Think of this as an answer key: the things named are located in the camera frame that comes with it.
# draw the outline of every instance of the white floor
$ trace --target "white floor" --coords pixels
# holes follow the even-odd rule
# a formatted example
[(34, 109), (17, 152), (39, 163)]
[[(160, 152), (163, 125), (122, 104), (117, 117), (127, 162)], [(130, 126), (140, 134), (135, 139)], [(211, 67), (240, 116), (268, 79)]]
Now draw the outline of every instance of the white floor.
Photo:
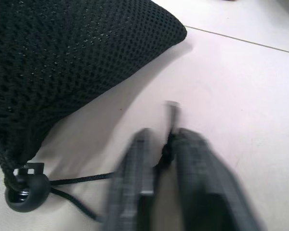
[[(189, 27), (186, 40), (61, 121), (34, 162), (44, 162), (52, 180), (112, 171), (142, 128), (154, 131), (161, 148), (165, 101), (177, 101), (181, 126), (209, 139), (237, 173), (267, 230), (289, 231), (289, 11), (277, 0), (155, 2)], [(65, 190), (102, 214), (108, 183)], [(155, 230), (179, 231), (173, 172), (162, 184)], [(54, 195), (38, 210), (20, 214), (7, 208), (3, 192), (0, 171), (1, 231), (100, 230)]]

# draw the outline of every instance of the black plastic clip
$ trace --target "black plastic clip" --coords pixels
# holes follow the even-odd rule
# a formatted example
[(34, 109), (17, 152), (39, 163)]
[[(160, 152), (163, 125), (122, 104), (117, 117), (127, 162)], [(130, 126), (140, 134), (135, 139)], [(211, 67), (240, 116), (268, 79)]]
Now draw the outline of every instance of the black plastic clip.
[[(33, 169), (33, 174), (28, 173), (29, 169)], [(50, 192), (50, 182), (43, 171), (44, 163), (27, 163), (18, 169), (17, 181), (26, 187), (21, 192), (6, 188), (5, 201), (11, 209), (25, 213), (44, 203)]]

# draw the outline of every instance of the black plastic object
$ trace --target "black plastic object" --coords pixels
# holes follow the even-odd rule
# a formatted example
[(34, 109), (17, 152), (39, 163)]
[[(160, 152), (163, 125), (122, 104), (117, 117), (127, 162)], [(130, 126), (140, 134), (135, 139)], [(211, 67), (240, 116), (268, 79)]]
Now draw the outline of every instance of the black plastic object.
[[(33, 169), (34, 174), (28, 174), (29, 169)], [(30, 212), (43, 204), (50, 192), (50, 183), (43, 170), (44, 163), (27, 163), (18, 169), (16, 178), (26, 187), (21, 192), (6, 188), (5, 201), (11, 209)]]
[(172, 141), (185, 231), (259, 231), (238, 182), (199, 134)]
[(153, 201), (150, 130), (137, 133), (113, 175), (104, 231), (147, 231)]

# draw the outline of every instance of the black mesh bag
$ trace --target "black mesh bag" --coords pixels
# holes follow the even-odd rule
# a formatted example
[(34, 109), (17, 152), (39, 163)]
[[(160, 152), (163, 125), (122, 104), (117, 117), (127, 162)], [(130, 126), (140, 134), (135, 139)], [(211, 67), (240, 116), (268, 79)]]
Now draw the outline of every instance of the black mesh bag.
[(0, 0), (0, 166), (5, 184), (61, 118), (186, 36), (150, 0)]

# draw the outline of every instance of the gray plastic object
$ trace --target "gray plastic object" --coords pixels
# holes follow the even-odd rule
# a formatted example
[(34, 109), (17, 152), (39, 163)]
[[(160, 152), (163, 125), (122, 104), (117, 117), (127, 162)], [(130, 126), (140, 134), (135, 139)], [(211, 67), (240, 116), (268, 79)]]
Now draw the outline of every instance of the gray plastic object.
[(180, 129), (171, 144), (185, 231), (259, 231), (234, 175), (199, 134)]
[(143, 129), (115, 171), (109, 190), (104, 231), (148, 231), (153, 202), (151, 132)]

